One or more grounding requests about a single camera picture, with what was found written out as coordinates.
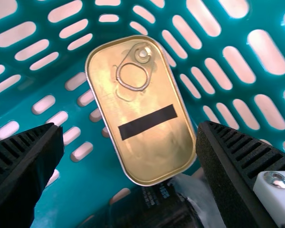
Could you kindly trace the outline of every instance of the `metal screw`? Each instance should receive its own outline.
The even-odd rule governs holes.
[[[279,189],[285,189],[285,176],[278,172],[268,171],[264,173],[264,180]]]

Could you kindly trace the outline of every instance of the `pull tab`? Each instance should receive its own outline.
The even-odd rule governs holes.
[[[134,65],[145,72],[146,81],[141,87],[134,87],[125,83],[122,80],[120,73],[125,65]],[[154,56],[152,52],[152,47],[148,43],[135,44],[125,56],[120,65],[117,67],[116,79],[123,87],[129,90],[143,91],[150,84],[153,65]]]

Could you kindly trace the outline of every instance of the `black stripe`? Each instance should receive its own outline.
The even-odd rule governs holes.
[[[122,140],[128,139],[141,132],[144,132],[156,125],[159,125],[167,120],[174,119],[177,114],[173,105],[157,110],[153,113],[147,114],[131,122],[119,126],[119,132]]]

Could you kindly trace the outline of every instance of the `tin can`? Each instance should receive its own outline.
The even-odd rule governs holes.
[[[88,82],[125,174],[151,186],[194,162],[195,134],[164,51],[146,36],[99,46]]]
[[[204,228],[190,202],[168,181],[137,186],[78,228]]]

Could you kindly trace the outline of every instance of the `plastic basket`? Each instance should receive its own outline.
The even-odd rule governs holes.
[[[285,0],[0,0],[0,139],[57,113],[66,133],[32,227],[75,227],[134,185],[77,74],[93,48],[139,31],[167,50],[195,129],[211,119],[284,150]]]

